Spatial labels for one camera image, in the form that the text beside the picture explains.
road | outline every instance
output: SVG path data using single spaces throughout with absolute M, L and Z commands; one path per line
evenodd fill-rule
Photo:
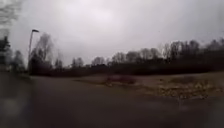
M 35 78 L 32 102 L 34 128 L 203 128 L 215 106 L 210 100 L 140 98 L 56 78 Z

bare tree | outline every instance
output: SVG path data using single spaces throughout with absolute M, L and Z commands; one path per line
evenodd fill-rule
M 22 2 L 23 0 L 0 1 L 0 25 L 8 25 L 13 19 L 17 18 Z
M 134 63 L 137 61 L 138 58 L 140 58 L 140 54 L 136 51 L 129 51 L 126 54 L 126 58 L 129 63 Z
M 54 64 L 56 69 L 62 69 L 63 68 L 63 62 L 59 58 L 56 59 L 55 64 Z
M 83 67 L 84 62 L 81 57 L 72 60 L 72 68 Z
M 114 63 L 124 63 L 126 61 L 126 56 L 122 52 L 118 52 L 112 57 Z
M 140 50 L 140 57 L 144 60 L 149 60 L 152 58 L 152 54 L 150 52 L 150 49 L 148 48 L 143 48 Z
M 96 57 L 93 61 L 92 61 L 92 65 L 96 66 L 96 65 L 102 65 L 105 64 L 105 60 L 103 57 Z
M 71 64 L 71 67 L 74 69 L 74 68 L 77 68 L 77 62 L 76 62 L 76 59 L 72 59 L 72 64 Z
M 78 67 L 82 67 L 83 64 L 84 64 L 84 62 L 83 62 L 82 58 L 79 57 L 79 58 L 77 59 L 77 65 L 78 65 Z
M 53 42 L 49 34 L 43 34 L 37 42 L 35 49 L 43 61 L 51 61 Z
M 152 59 L 157 59 L 161 56 L 161 53 L 156 48 L 150 49 Z
M 12 67 L 13 67 L 13 71 L 16 71 L 16 72 L 22 71 L 25 69 L 23 55 L 18 50 L 15 52 L 15 56 L 12 61 Z

overcast sky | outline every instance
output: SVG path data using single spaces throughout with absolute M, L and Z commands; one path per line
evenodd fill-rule
M 224 35 L 223 11 L 223 0 L 26 0 L 10 41 L 26 57 L 35 28 L 52 36 L 65 64 L 73 57 L 89 63 L 177 40 L 218 39 Z

dirt patch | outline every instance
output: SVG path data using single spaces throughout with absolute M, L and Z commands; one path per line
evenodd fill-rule
M 82 82 L 175 99 L 205 99 L 223 94 L 222 73 L 172 76 L 94 76 Z

street lamp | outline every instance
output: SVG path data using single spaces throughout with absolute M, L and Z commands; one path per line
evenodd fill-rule
M 32 31 L 31 31 L 31 35 L 30 35 L 30 43 L 29 43 L 29 53 L 28 53 L 28 71 L 29 71 L 29 62 L 30 62 L 30 55 L 31 55 L 31 45 L 32 45 L 32 39 L 33 39 L 33 33 L 38 33 L 38 32 L 40 32 L 40 31 L 38 31 L 38 30 L 36 30 L 36 29 L 33 29 Z

